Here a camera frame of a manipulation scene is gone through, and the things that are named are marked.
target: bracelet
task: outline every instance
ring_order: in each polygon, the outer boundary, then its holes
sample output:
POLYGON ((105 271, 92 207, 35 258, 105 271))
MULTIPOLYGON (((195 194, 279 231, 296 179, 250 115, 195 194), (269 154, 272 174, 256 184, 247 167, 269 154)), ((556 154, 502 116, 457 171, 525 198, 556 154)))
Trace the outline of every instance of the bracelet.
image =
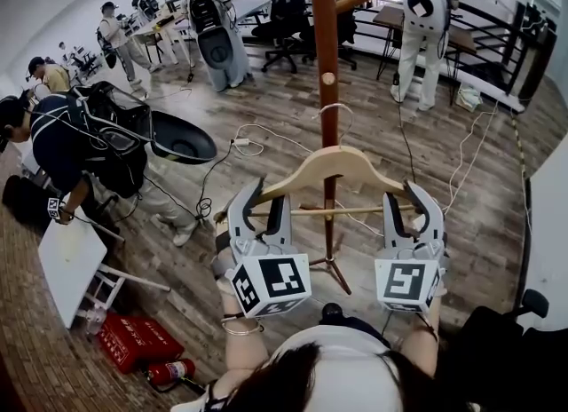
POLYGON ((225 332, 227 332, 229 335, 233 335, 234 337, 247 337, 248 335, 257 333, 257 331, 264 331, 264 327, 258 321, 256 322, 256 327, 254 327, 252 330, 247 331, 235 331, 228 329, 226 322, 221 322, 221 326, 223 327, 223 330, 225 332))

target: shoe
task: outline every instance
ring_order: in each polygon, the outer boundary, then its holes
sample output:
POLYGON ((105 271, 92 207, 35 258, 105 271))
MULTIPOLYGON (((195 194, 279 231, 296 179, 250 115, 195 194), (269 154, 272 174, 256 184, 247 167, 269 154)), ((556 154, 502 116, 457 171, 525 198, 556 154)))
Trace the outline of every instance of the shoe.
POLYGON ((178 248, 184 246, 191 238, 195 227, 197 227, 197 224, 197 221, 194 221, 189 226, 178 227, 176 236, 174 237, 174 245, 176 245, 178 248))
POLYGON ((426 106, 425 104, 419 104, 418 105, 418 110, 422 110, 423 112, 426 112, 430 109, 432 109, 434 107, 434 105, 432 106, 426 106))
POLYGON ((398 85, 392 85, 390 88, 390 95, 392 96, 392 98, 398 102, 399 104, 404 101, 404 98, 399 98, 399 92, 400 90, 398 89, 398 85))
POLYGON ((150 74, 152 74, 153 72, 157 71, 158 69, 162 69, 162 68, 163 68, 163 65, 162 65, 162 64, 160 64, 160 65, 151 65, 150 68, 148 69, 148 72, 149 72, 150 74))

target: fire extinguisher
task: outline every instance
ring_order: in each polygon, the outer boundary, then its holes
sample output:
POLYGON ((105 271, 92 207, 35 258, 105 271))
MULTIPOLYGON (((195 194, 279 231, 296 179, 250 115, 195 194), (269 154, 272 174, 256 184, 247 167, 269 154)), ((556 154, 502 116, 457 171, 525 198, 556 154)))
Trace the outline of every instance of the fire extinguisher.
POLYGON ((146 378, 150 385, 160 393, 173 390, 179 384, 186 384, 198 394, 204 394, 205 389, 196 384, 192 377, 195 373, 195 365, 189 359, 181 359, 169 363, 153 363, 146 370, 146 378), (166 384, 172 386, 160 390, 157 387, 166 384))

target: black cap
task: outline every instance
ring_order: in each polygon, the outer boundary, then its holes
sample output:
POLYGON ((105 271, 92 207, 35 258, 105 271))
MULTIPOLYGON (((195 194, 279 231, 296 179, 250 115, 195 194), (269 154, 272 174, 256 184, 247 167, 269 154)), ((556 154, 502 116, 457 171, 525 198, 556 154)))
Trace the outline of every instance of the black cap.
POLYGON ((33 59, 31 59, 31 61, 29 62, 29 65, 28 65, 29 73, 31 75, 34 75, 36 68, 39 67, 40 65, 45 65, 44 59, 42 59, 41 57, 34 57, 33 59))
POLYGON ((100 7, 100 10, 103 12, 106 8, 116 8, 116 5, 113 2, 106 2, 100 7))

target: yellow shirt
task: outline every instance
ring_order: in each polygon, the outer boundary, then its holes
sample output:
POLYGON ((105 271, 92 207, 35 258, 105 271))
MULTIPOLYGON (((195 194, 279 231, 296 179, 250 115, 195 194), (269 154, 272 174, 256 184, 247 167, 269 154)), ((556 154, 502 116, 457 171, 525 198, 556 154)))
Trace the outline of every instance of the yellow shirt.
POLYGON ((71 89, 67 71, 59 65, 45 65, 43 83, 49 87, 51 93, 71 89))

